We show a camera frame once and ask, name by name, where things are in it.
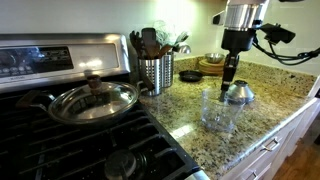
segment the granite countertop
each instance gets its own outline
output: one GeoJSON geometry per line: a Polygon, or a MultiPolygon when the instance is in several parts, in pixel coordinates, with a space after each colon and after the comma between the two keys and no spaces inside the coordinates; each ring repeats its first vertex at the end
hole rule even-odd
{"type": "Polygon", "coordinates": [[[220,89],[221,77],[204,76],[200,82],[187,83],[173,76],[173,84],[159,96],[141,96],[140,101],[201,166],[211,179],[219,179],[255,147],[269,139],[275,128],[306,102],[303,95],[261,81],[245,80],[255,93],[246,105],[232,133],[206,129],[200,120],[201,92],[220,89]]]}

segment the stainless steel utensil holder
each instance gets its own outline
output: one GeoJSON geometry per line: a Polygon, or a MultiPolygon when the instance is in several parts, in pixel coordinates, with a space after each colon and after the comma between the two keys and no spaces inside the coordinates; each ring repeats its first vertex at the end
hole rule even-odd
{"type": "Polygon", "coordinates": [[[141,60],[139,59],[140,73],[147,76],[154,84],[154,90],[144,91],[144,96],[157,96],[161,94],[162,88],[162,63],[160,59],[141,60]]]}
{"type": "Polygon", "coordinates": [[[167,52],[162,61],[162,87],[170,87],[173,82],[173,52],[167,52]]]}

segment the stainless steel stove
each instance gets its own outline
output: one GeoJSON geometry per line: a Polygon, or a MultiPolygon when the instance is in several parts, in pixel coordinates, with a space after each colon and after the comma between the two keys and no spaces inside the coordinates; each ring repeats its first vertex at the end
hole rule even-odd
{"type": "Polygon", "coordinates": [[[1,179],[207,178],[140,102],[115,125],[96,129],[60,124],[39,108],[15,107],[29,90],[58,96],[84,85],[87,72],[129,82],[125,37],[0,35],[1,179]]]}

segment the robotic arm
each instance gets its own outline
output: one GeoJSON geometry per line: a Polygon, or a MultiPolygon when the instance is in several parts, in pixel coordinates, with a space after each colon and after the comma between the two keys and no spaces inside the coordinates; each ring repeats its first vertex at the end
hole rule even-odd
{"type": "MultiPolygon", "coordinates": [[[[297,2],[302,0],[279,1],[297,2]]],[[[288,43],[295,37],[295,34],[282,29],[280,25],[262,25],[268,4],[269,0],[228,0],[226,10],[213,17],[213,24],[224,25],[225,27],[221,47],[229,51],[224,64],[220,96],[221,101],[224,99],[225,93],[228,91],[235,75],[239,61],[239,53],[241,51],[250,50],[252,45],[283,64],[286,64],[284,61],[303,59],[298,63],[300,64],[308,59],[316,57],[320,53],[319,48],[313,52],[300,53],[298,56],[282,56],[275,54],[272,44],[276,44],[279,41],[288,43]],[[267,52],[259,46],[256,38],[256,30],[259,29],[267,34],[265,39],[269,41],[272,53],[267,52]]]]}

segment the white wall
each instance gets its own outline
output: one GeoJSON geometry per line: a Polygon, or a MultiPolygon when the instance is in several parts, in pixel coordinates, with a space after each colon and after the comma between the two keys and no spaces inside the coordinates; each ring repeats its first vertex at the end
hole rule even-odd
{"type": "MultiPolygon", "coordinates": [[[[296,55],[320,46],[319,0],[279,3],[270,0],[265,22],[280,23],[297,33],[290,44],[278,44],[276,51],[296,55]]],[[[227,53],[220,48],[223,27],[211,25],[211,17],[225,8],[227,0],[1,0],[0,33],[81,33],[118,32],[152,26],[162,19],[177,29],[190,30],[190,55],[227,53]]],[[[264,34],[259,32],[260,41],[264,34]]],[[[282,66],[254,47],[242,53],[241,60],[277,66],[318,75],[320,59],[296,67],[282,66]]]]}

